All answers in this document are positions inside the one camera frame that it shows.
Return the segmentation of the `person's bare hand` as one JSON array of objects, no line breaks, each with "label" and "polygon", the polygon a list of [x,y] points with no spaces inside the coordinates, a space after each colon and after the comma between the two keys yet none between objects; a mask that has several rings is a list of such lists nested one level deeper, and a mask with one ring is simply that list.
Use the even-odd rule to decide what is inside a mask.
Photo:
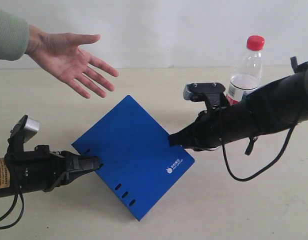
[{"label": "person's bare hand", "polygon": [[102,59],[80,48],[81,45],[91,45],[100,39],[100,34],[48,33],[30,25],[25,54],[82,97],[91,97],[84,89],[87,88],[105,98],[105,90],[113,92],[115,86],[91,66],[113,77],[118,77],[119,72]]}]

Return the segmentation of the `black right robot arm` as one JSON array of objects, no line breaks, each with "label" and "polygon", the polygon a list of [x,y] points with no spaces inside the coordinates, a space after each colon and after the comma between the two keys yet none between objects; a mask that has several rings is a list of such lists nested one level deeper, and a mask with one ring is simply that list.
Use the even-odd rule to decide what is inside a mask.
[{"label": "black right robot arm", "polygon": [[252,91],[230,104],[225,86],[219,82],[186,84],[183,98],[203,102],[191,124],[168,137],[170,146],[194,151],[212,151],[242,139],[250,140],[250,154],[259,136],[276,134],[308,121],[308,61],[298,64],[290,58],[293,74]]}]

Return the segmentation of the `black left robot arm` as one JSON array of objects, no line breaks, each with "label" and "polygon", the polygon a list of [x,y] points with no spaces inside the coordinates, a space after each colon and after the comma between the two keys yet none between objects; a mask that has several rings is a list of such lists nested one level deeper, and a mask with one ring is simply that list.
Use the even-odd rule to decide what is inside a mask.
[{"label": "black left robot arm", "polygon": [[32,151],[7,152],[0,158],[0,198],[21,193],[51,192],[102,166],[97,156],[77,155],[69,151],[51,151],[38,145]]}]

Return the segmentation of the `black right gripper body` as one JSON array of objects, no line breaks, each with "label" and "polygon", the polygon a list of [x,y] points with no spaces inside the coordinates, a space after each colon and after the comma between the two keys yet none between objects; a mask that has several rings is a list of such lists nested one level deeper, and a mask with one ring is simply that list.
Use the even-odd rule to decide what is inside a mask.
[{"label": "black right gripper body", "polygon": [[254,139],[252,112],[246,101],[217,108],[214,115],[194,125],[192,150],[213,151],[222,144],[249,138]]}]

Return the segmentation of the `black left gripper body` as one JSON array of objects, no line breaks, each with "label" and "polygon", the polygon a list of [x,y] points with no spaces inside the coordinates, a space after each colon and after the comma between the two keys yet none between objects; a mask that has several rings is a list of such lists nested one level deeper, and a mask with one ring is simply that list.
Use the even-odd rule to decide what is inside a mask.
[{"label": "black left gripper body", "polygon": [[5,188],[5,192],[16,191],[14,180],[23,193],[47,193],[56,187],[68,185],[68,156],[68,151],[51,151],[48,145],[38,145],[32,151],[24,151],[22,146],[8,146],[5,160],[10,172],[10,187]]}]

